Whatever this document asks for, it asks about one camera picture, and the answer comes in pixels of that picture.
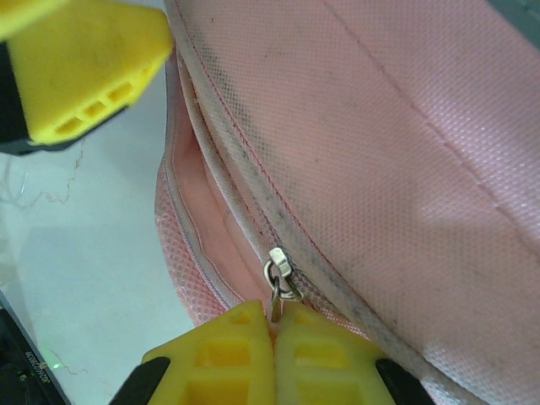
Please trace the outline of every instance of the white table surface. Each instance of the white table surface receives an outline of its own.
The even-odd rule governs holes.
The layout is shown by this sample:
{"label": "white table surface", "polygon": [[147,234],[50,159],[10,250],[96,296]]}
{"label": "white table surface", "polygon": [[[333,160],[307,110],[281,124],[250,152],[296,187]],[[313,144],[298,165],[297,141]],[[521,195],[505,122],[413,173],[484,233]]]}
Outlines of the white table surface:
{"label": "white table surface", "polygon": [[0,289],[75,405],[192,328],[154,226],[165,76],[61,153],[0,154]]}

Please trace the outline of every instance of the yellow plastic part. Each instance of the yellow plastic part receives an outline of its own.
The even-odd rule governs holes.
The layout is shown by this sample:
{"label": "yellow plastic part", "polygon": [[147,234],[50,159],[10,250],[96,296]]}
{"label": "yellow plastic part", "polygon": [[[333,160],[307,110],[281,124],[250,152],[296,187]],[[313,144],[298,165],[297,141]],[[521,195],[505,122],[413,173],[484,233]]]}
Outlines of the yellow plastic part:
{"label": "yellow plastic part", "polygon": [[0,42],[69,0],[0,0]]}
{"label": "yellow plastic part", "polygon": [[170,365],[148,405],[273,405],[272,342],[260,301],[248,301],[155,348]]}
{"label": "yellow plastic part", "polygon": [[172,37],[158,9],[73,0],[10,36],[8,49],[30,138],[52,145],[134,103]]}
{"label": "yellow plastic part", "polygon": [[311,308],[285,302],[275,344],[278,404],[395,405],[375,368],[387,356]]}

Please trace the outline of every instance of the pink bag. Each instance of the pink bag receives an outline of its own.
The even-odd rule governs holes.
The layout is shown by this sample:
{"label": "pink bag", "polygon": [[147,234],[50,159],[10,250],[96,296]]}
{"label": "pink bag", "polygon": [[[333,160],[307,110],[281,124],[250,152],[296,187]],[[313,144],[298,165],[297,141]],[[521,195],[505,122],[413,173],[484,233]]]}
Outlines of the pink bag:
{"label": "pink bag", "polygon": [[196,324],[306,302],[441,403],[540,403],[540,53],[484,0],[166,0],[157,224]]}

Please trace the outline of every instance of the zipper pull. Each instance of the zipper pull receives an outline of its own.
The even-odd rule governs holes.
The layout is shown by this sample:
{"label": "zipper pull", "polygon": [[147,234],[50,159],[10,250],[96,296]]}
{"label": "zipper pull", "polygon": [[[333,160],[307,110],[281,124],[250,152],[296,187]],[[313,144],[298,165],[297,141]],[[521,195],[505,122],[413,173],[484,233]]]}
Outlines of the zipper pull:
{"label": "zipper pull", "polygon": [[[272,299],[270,303],[271,310],[269,311],[270,321],[273,323],[279,322],[281,318],[281,301],[302,301],[304,298],[302,293],[294,286],[292,275],[293,268],[290,265],[289,259],[285,255],[285,252],[275,247],[270,252],[270,260],[266,262],[263,268],[264,278],[267,280],[268,285],[272,289]],[[274,276],[272,274],[272,268],[276,267],[279,271],[279,275]]]}

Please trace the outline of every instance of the pink fabric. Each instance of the pink fabric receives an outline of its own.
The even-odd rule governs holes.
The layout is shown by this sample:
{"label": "pink fabric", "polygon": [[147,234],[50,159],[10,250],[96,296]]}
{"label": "pink fabric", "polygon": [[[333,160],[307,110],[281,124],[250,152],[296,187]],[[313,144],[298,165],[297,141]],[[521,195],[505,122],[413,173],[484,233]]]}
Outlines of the pink fabric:
{"label": "pink fabric", "polygon": [[484,0],[167,6],[263,236],[448,397],[538,403],[537,50]]}

